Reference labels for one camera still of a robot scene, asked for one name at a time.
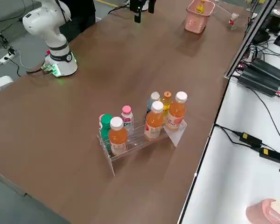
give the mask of green bottle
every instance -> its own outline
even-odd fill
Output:
[[[111,151],[110,141],[109,141],[109,131],[110,131],[110,121],[112,119],[112,115],[105,114],[102,119],[102,129],[101,129],[101,136],[102,140],[104,141],[106,148],[108,151]]]

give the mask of pink container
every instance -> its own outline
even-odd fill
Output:
[[[200,0],[193,0],[188,6],[188,16],[186,19],[185,29],[187,31],[199,34],[206,26],[211,13],[215,8],[215,4],[211,1],[205,1],[203,14],[196,12],[197,6],[201,3]]]
[[[276,205],[276,200],[267,198],[248,207],[246,215],[252,224],[280,224],[280,205]]]

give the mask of white table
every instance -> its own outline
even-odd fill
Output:
[[[269,44],[280,53],[280,47]],[[266,55],[266,62],[280,69],[280,58]],[[257,92],[269,108],[280,131],[280,99]],[[269,114],[257,96],[233,81],[229,83],[217,124],[247,132],[280,152],[278,136]],[[228,132],[234,141],[238,137]],[[280,164],[259,153],[233,145],[214,128],[197,176],[183,224],[248,224],[248,206],[265,198],[280,199]]]

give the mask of acrylic stand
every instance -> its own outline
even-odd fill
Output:
[[[100,134],[98,134],[97,137],[102,146],[104,154],[108,160],[108,163],[113,172],[113,175],[115,176],[112,162],[114,162],[115,160],[117,160],[119,158],[127,156],[133,152],[136,152],[140,149],[143,149],[143,148],[145,148],[155,142],[158,142],[164,138],[167,138],[167,137],[170,137],[173,144],[175,146],[177,146],[186,126],[187,126],[187,123],[183,120],[180,124],[179,129],[176,131],[170,131],[166,127],[163,127],[161,130],[161,134],[158,138],[153,139],[153,140],[148,140],[144,135],[145,121],[135,122],[133,131],[131,133],[129,133],[129,135],[127,137],[127,150],[119,155],[114,155],[111,150],[107,149],[109,140],[102,140]]]

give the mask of green bottle cap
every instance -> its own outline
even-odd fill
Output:
[[[105,114],[102,118],[101,118],[101,123],[102,126],[110,126],[110,121],[112,119],[112,115],[110,114]]]

